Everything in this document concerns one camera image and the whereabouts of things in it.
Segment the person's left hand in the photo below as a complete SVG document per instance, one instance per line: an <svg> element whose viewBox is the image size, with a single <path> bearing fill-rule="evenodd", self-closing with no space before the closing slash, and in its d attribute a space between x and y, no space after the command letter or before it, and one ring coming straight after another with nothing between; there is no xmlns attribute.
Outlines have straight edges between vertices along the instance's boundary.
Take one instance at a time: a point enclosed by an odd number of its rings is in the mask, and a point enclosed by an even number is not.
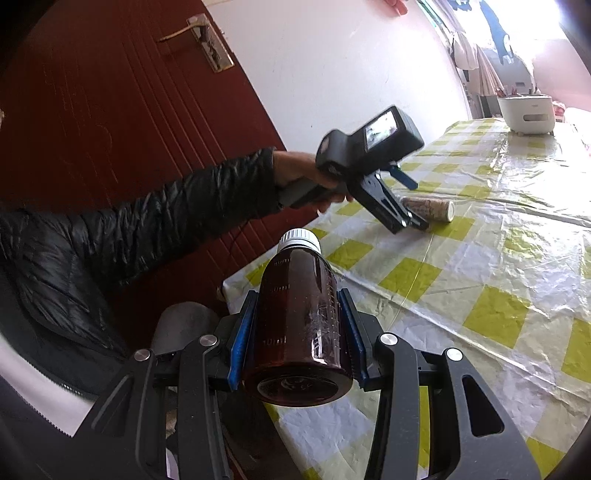
<svg viewBox="0 0 591 480"><path fill-rule="evenodd" d="M339 186L337 178L318 170L315 166L314 155L303 152L274 150L273 178L276 185L280 186L281 191L300 180L310 181L312 184L328 190L335 190ZM308 202L304 204L304 207L311 206L315 211L325 213L332 204L344 201L352 202L353 197L349 194L334 192L321 199Z"/></svg>

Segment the black jacket left forearm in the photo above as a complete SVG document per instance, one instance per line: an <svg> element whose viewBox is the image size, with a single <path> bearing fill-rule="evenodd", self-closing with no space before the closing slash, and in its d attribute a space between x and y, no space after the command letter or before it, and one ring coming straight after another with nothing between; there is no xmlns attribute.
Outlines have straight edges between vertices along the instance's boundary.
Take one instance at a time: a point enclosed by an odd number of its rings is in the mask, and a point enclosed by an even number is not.
<svg viewBox="0 0 591 480"><path fill-rule="evenodd" d="M1 299L18 308L2 315L2 334L16 347L56 335L121 354L125 345L109 298L208 238L276 213L273 166L273 150L266 148L112 209L2 213L1 271L10 288Z"/></svg>

